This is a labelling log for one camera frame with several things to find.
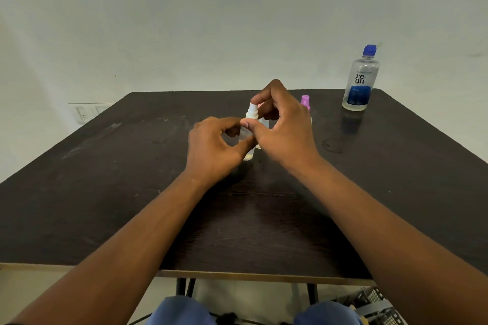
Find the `person's left hand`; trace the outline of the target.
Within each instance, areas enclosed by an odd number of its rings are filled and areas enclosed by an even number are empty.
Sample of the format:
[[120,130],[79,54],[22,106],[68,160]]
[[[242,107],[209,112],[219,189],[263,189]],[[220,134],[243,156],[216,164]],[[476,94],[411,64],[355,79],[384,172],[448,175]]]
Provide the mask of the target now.
[[188,134],[185,174],[206,188],[228,176],[240,164],[226,164],[226,142],[222,135],[240,134],[239,118],[209,117],[194,125]]

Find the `person's right hand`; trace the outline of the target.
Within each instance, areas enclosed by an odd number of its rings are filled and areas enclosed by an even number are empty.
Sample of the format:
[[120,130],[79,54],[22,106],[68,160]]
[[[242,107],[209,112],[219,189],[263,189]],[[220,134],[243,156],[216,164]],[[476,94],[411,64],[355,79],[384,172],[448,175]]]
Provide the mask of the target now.
[[251,99],[258,105],[274,99],[279,102],[280,117],[272,128],[277,139],[271,148],[262,148],[275,162],[290,173],[304,171],[320,163],[308,110],[285,88],[280,80],[271,81]]

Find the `small white-capped spray bottle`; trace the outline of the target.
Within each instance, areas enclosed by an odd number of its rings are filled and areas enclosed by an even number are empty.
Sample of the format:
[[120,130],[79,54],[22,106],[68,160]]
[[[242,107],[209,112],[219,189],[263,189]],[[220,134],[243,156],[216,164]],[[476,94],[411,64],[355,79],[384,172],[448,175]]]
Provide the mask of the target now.
[[[256,120],[259,119],[258,105],[249,104],[249,108],[245,115],[245,119],[256,119]],[[239,142],[244,141],[245,139],[250,138],[252,136],[253,133],[250,130],[248,130],[246,127],[241,126]],[[255,147],[253,147],[251,150],[247,152],[243,160],[250,161],[253,158],[254,151],[255,151]]]

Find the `person's right forearm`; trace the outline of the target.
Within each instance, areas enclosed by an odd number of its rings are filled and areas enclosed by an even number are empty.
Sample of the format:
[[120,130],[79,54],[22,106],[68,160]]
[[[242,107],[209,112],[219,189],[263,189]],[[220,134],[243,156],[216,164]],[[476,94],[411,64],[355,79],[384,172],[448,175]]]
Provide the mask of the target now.
[[488,325],[488,277],[317,154],[286,168],[322,203],[408,325]]

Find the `person's left forearm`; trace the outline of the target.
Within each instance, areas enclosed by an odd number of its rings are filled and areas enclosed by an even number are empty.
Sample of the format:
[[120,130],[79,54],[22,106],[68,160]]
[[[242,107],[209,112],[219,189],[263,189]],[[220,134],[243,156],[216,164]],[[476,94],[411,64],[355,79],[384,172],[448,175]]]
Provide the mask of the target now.
[[126,325],[189,215],[214,184],[185,170],[7,325]]

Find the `small pink-capped spray bottle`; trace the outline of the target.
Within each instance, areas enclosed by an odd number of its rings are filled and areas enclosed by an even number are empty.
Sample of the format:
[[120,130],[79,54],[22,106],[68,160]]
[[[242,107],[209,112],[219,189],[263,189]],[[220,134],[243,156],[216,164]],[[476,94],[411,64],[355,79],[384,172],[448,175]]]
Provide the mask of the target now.
[[308,114],[309,114],[309,117],[310,117],[310,124],[312,124],[313,123],[313,119],[312,119],[312,115],[310,113],[309,99],[310,98],[309,98],[308,95],[306,95],[306,94],[302,95],[302,97],[301,97],[301,104],[307,108]]

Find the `large clear blue-capped bottle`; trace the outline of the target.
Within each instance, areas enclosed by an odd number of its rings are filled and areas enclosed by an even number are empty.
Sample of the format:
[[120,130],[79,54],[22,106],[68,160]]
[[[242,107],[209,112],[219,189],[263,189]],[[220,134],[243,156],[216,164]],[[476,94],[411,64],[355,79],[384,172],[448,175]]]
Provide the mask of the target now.
[[353,61],[342,101],[346,110],[366,109],[380,68],[376,51],[377,45],[366,45],[362,57]]

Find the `person's left leg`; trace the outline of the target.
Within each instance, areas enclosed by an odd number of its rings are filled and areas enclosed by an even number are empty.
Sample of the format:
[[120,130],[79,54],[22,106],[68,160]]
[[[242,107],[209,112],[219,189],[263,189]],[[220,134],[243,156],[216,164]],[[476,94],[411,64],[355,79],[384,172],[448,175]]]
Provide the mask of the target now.
[[146,325],[217,325],[208,309],[195,299],[177,295],[166,297]]

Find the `person's leg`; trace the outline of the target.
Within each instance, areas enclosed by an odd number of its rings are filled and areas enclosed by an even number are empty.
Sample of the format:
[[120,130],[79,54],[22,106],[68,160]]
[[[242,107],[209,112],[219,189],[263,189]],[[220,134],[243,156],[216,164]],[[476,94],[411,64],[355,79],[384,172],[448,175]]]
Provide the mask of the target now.
[[177,295],[166,297],[146,325],[217,325],[208,309],[195,299]]
[[363,325],[351,308],[333,301],[311,305],[295,316],[293,325]]

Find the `person's right leg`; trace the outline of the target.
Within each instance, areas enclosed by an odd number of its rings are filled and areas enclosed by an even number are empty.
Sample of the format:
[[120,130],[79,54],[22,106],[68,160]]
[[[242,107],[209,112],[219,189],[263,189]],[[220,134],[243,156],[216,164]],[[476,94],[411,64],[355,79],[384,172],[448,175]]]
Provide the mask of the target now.
[[333,301],[311,305],[295,316],[293,325],[363,325],[351,308]]

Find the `black plastic crate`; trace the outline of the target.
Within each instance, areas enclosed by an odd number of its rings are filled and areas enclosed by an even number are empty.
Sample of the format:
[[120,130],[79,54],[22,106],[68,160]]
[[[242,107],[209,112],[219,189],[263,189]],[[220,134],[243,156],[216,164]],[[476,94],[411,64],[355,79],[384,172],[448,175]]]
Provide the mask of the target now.
[[352,309],[361,319],[363,325],[407,325],[392,303],[381,290],[374,287],[363,287],[359,291],[333,299]]

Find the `white wall socket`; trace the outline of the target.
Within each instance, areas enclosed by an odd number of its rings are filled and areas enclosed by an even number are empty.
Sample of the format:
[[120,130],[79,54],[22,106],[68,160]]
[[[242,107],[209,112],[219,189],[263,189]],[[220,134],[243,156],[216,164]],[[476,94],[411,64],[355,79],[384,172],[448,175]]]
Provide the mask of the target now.
[[77,124],[84,125],[107,108],[112,106],[113,102],[107,103],[70,103],[69,106]]

